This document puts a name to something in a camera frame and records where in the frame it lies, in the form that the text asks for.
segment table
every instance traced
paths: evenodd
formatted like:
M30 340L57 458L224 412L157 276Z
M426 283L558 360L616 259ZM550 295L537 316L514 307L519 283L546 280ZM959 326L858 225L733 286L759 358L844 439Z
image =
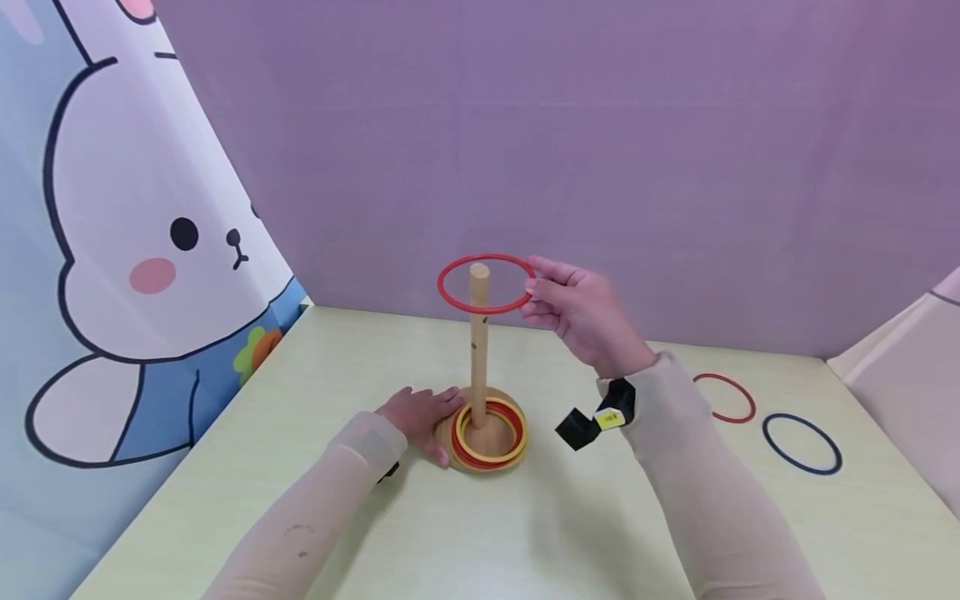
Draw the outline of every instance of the table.
M468 325L311 307L113 546L74 600L199 597L234 544L356 411L405 385L467 385ZM960 589L960 524L823 361L671 349L691 375L718 372L756 399L756 419L717 422L774 497L829 598L947 597ZM490 385L526 412L531 445L515 471L442 471L411 452L376 487L310 598L690 598L660 507L619 434L574 453L552 430L594 409L592 372L552 333L492 326ZM737 392L701 381L716 410ZM789 412L843 452L835 475L789 465L763 418ZM780 420L777 443L828 466L816 434ZM471 562L491 574L471 580Z

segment wooden base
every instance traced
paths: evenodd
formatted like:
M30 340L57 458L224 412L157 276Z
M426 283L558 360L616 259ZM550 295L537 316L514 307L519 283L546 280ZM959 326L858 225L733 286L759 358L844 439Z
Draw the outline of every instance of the wooden base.
M469 387L463 388L461 393L466 397L469 397L470 388ZM508 395L506 392L503 392L501 390L497 390L496 388L492 388L488 386L487 397L494 397L494 398L503 400L504 402L507 402L508 404L513 406L516 409L516 411L519 412L521 415L523 414L523 411L520 410L520 407L516 403L516 400L510 397L510 395ZM450 417L447 417L446 419L440 421L440 423L437 424L436 429L434 429L434 434L433 434L434 438L436 438L437 442L439 442L444 447L447 454L449 454L450 465L452 467L459 470L479 471L479 469L473 468L469 465L465 465L462 461L458 460L457 454L453 450L453 442L452 442L452 436L454 433L453 428L454 426L456 426L456 417L459 414L459 412L460 411L457 411L457 413L454 413ZM504 422L504 420L499 418L494 418L494 417L488 417L482 428L476 427L473 424L468 425L466 438L467 438L466 444L467 446L469 446L471 450L473 450L477 454L482 454L484 456L491 456L491 457L500 457L500 456L506 455L510 451L510 449L514 446L514 442L516 442L516 437L514 436L514 433L511 430L510 425ZM515 461L510 463L505 468L511 468L517 463L519 463L521 460L523 460L522 452Z

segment hand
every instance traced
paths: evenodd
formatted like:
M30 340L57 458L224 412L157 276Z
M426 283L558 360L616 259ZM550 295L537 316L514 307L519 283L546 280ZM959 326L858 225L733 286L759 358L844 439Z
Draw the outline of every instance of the hand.
M385 417L407 437L407 442L422 450L430 460L447 468L450 457L433 439L433 428L464 405L464 398L457 396L459 393L460 388L450 388L434 396L433 390L414 392L413 388L406 387L374 412Z
M527 279L527 293L534 298L520 307L524 321L553 329L574 356L604 379L657 362L623 314L606 277L541 256L527 262L543 277Z

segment ring on table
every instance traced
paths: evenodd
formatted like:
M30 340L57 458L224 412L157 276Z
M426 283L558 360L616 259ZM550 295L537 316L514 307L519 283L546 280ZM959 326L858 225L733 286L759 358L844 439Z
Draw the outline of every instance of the ring on table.
M747 402L750 403L750 412L747 414L746 417L727 417L726 415L721 415L720 413L713 411L713 416L715 418L728 423L736 423L736 424L747 423L754 419L754 417L756 416L756 402L754 402L754 397L750 395L750 392L747 392L747 389L745 387L743 387L736 381L733 381L729 377L726 377L725 375L719 375L715 372L702 372L693 378L693 382L696 383L701 379L718 379L720 381L723 381L724 383L729 383L730 385L734 386L734 388L736 388L737 391L739 391L740 394L743 395L743 397L747 398Z
M830 449L833 450L833 459L834 459L833 467L831 468L809 467L801 463L797 459L793 458L786 452L784 452L777 445L777 443L774 442L773 437L770 435L770 421L775 419L794 420L797 423L806 425L807 427L815 431L821 438L827 441L827 444L829 444ZM834 442L833 439L831 439L830 436L827 435L827 432L821 429L820 427L814 425L810 421L803 419L801 417L797 417L796 415L791 415L789 413L774 413L773 415L768 416L766 419L763 420L763 437L766 438L767 443L770 445L770 447L772 447L774 451L777 452L784 461L786 461L787 463L790 463L791 465L793 465L794 467L800 470L804 470L813 475L832 475L837 471L839 471L840 467L843 466L843 454L840 453L840 448L837 446L836 442Z

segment wooden pole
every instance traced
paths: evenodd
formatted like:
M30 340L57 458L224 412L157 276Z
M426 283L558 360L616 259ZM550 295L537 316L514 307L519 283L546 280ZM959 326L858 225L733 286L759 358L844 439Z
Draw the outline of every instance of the wooden pole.
M470 265L470 304L487 306L490 268ZM470 415L474 427L487 424L487 316L470 315Z

